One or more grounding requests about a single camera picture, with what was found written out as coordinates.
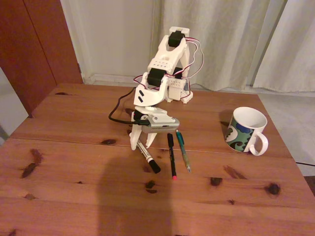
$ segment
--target black pen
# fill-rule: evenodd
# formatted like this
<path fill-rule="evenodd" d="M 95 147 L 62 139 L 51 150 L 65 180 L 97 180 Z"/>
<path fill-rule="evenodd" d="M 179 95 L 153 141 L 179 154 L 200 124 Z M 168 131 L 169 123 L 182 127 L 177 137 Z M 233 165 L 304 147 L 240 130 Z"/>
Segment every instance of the black pen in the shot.
<path fill-rule="evenodd" d="M 177 176 L 176 176 L 176 170 L 175 170 L 175 159 L 174 159 L 174 151 L 173 151 L 174 141 L 173 141 L 172 134 L 170 133 L 167 134 L 167 141 L 168 141 L 168 147 L 169 147 L 169 155 L 171 158 L 172 177 L 173 177 L 173 180 L 176 180 Z"/>

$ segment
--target mug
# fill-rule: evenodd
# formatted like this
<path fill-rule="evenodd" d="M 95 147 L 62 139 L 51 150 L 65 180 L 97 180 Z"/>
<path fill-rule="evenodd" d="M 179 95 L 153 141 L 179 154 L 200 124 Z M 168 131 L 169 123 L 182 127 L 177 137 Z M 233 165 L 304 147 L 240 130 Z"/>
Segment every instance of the mug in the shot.
<path fill-rule="evenodd" d="M 268 148 L 268 140 L 262 134 L 266 125 L 267 118 L 260 111 L 250 107 L 236 108 L 228 126 L 225 141 L 236 151 L 251 151 L 255 156 L 260 156 Z M 262 149 L 259 152 L 254 146 L 257 137 L 262 141 Z"/>

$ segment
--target mug handle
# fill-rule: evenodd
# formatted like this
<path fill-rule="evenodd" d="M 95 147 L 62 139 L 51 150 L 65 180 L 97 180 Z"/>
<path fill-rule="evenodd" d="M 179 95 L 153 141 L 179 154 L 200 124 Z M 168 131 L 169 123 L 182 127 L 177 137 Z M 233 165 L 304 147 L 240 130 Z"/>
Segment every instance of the mug handle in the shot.
<path fill-rule="evenodd" d="M 253 155 L 255 156 L 260 156 L 262 154 L 265 153 L 265 151 L 267 150 L 268 148 L 268 140 L 266 138 L 266 136 L 264 136 L 262 133 L 257 133 L 256 134 L 260 139 L 261 139 L 261 142 L 262 142 L 262 149 L 260 150 L 260 152 L 258 152 L 256 149 L 255 149 L 255 146 L 254 144 L 252 144 L 250 146 L 250 151 Z"/>

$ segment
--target green pen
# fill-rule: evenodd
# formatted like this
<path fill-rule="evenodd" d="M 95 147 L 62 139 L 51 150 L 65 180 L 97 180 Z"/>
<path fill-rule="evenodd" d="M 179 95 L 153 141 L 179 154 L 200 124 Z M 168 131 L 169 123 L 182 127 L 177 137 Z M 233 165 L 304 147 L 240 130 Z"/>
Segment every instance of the green pen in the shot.
<path fill-rule="evenodd" d="M 176 130 L 176 137 L 177 137 L 177 140 L 179 142 L 179 146 L 181 147 L 181 151 L 182 151 L 182 155 L 183 155 L 183 160 L 185 162 L 185 166 L 186 166 L 188 172 L 191 173 L 188 156 L 186 154 L 185 147 L 184 147 L 184 139 L 183 139 L 183 136 L 182 136 L 181 132 L 179 132 L 178 130 Z"/>

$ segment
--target wooden door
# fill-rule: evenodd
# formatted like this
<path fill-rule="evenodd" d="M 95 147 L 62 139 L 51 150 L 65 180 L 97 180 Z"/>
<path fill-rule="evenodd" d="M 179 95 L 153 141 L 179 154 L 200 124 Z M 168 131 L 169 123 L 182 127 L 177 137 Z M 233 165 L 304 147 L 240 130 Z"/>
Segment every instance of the wooden door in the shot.
<path fill-rule="evenodd" d="M 60 83 L 82 83 L 59 0 L 0 1 L 0 67 L 29 114 Z"/>

